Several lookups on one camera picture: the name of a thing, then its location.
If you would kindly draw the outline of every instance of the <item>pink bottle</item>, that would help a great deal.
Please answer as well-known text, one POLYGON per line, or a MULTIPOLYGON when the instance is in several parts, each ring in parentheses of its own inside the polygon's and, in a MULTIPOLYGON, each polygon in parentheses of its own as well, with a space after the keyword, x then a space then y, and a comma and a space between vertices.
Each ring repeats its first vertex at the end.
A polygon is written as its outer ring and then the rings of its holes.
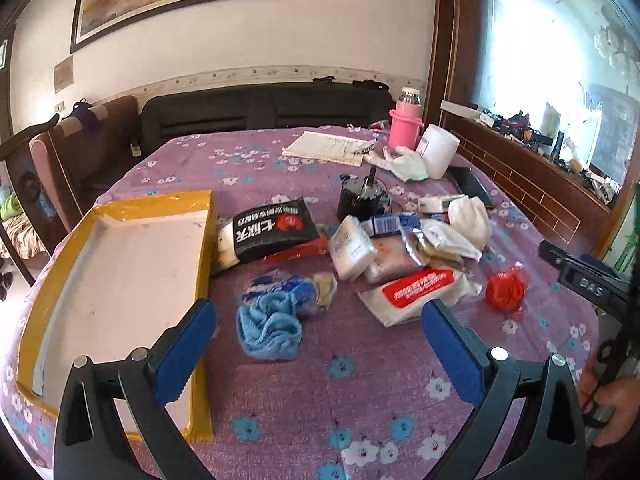
POLYGON ((424 123, 420 120, 420 94, 414 88, 402 88, 402 94, 396 103, 396 109, 390 110, 391 131, 389 132, 389 146, 406 146, 415 150, 418 134, 424 123))

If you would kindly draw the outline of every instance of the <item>tablecloth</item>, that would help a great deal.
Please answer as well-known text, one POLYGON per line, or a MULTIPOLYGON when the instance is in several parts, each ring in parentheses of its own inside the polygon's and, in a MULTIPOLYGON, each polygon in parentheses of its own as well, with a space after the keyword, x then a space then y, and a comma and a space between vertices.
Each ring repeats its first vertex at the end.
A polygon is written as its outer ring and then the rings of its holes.
MULTIPOLYGON (((283 147, 309 129, 385 142, 378 132, 335 126, 181 137, 129 171, 98 203, 210 189, 222 222, 258 204, 304 196, 316 222, 331 234, 337 222, 339 175, 364 175, 369 167, 281 155, 283 147)), ((480 263, 468 264, 468 277, 486 285, 492 274, 517 262, 530 276, 521 319, 492 310, 483 293, 455 306, 456 317, 488 345, 503 346, 517 358, 543 361, 549 352, 561 352, 577 380, 598 340, 593 309, 556 282, 556 271, 537 257, 542 236, 506 195, 461 156, 454 164, 471 167, 497 205, 490 212, 494 233, 480 263)), ((445 180, 404 184, 390 173, 380 172, 379 177, 396 209, 405 211, 416 211, 422 196, 454 192, 445 180)), ((0 368, 0 405, 34 461, 49 467, 54 421, 16 391, 14 376, 17 341, 55 258, 56 254, 27 298, 15 342, 0 368)), ((318 256, 279 267, 312 274, 329 269, 331 263, 328 256, 318 256)), ((356 296, 357 290, 370 286, 362 278, 340 282, 330 310, 304 321, 297 359, 258 362, 242 352, 236 339, 236 297, 251 277, 273 268, 254 262, 210 282, 209 297, 221 327, 206 351, 216 437, 213 443, 194 446, 199 457, 219 479, 423 478, 471 407, 458 399, 420 323, 384 328, 356 296)), ((176 307, 186 310, 188 305, 176 307)), ((483 474, 499 464, 517 415, 517 409, 512 410, 483 474)), ((134 444, 134 450, 145 469, 157 474, 143 446, 134 444)))

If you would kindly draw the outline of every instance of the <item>red crab logo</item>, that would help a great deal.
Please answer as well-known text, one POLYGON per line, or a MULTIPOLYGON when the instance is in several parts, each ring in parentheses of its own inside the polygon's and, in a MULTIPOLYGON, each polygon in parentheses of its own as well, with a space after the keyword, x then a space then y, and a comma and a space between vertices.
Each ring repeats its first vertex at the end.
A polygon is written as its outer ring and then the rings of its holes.
POLYGON ((280 215, 276 220, 276 227, 280 229, 280 231, 288 231, 291 228, 302 231, 304 224, 302 223, 302 219, 299 216, 280 215))

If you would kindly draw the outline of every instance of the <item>notebook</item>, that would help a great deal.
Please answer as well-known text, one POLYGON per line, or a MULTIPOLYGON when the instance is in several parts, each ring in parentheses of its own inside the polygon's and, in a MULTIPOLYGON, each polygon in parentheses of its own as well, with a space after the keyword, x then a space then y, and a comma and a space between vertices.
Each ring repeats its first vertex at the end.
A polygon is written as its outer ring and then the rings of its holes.
POLYGON ((360 166, 362 154, 355 153, 371 144, 371 140, 351 139, 319 132, 304 132, 290 146, 282 149, 285 156, 319 158, 348 166, 360 166))

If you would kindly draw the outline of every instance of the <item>brown armchair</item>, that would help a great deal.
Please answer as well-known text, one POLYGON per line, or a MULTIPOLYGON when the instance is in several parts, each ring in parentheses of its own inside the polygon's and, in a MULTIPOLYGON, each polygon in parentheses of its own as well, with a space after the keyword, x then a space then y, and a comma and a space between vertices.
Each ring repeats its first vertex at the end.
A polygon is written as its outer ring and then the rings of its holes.
POLYGON ((68 117, 29 143, 38 177, 68 232, 139 160, 130 150, 139 131, 137 99, 119 97, 90 110, 100 121, 97 131, 68 117))

